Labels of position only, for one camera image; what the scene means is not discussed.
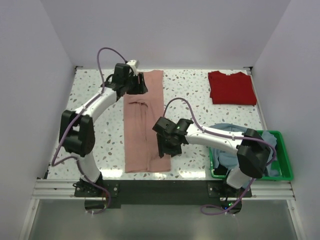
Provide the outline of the pink t shirt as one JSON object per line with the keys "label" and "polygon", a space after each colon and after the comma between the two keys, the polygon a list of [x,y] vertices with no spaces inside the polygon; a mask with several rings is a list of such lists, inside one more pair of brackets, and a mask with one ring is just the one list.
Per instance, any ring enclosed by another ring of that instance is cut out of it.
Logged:
{"label": "pink t shirt", "polygon": [[168,172],[171,157],[159,157],[153,127],[164,114],[162,70],[144,72],[147,93],[123,96],[124,169],[126,173]]}

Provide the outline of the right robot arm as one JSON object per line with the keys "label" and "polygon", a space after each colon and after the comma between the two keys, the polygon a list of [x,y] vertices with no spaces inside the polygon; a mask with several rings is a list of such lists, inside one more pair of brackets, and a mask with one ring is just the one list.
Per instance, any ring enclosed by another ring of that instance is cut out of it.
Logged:
{"label": "right robot arm", "polygon": [[182,145],[201,145],[219,149],[237,157],[237,166],[229,171],[223,183],[223,192],[235,196],[252,179],[261,179],[275,148],[263,140],[254,129],[245,132],[225,131],[204,127],[190,119],[177,123],[160,117],[152,128],[156,132],[158,155],[172,157],[182,154]]}

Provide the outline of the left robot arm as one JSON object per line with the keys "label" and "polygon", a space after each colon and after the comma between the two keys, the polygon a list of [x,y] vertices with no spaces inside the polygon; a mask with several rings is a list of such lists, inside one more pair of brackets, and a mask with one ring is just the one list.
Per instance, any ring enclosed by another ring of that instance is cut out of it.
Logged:
{"label": "left robot arm", "polygon": [[96,143],[94,123],[123,95],[147,93],[144,74],[138,72],[138,61],[117,63],[114,71],[102,78],[98,92],[75,110],[65,110],[61,115],[58,147],[74,159],[80,172],[80,179],[73,186],[77,197],[108,197],[101,171],[96,165],[93,148]]}

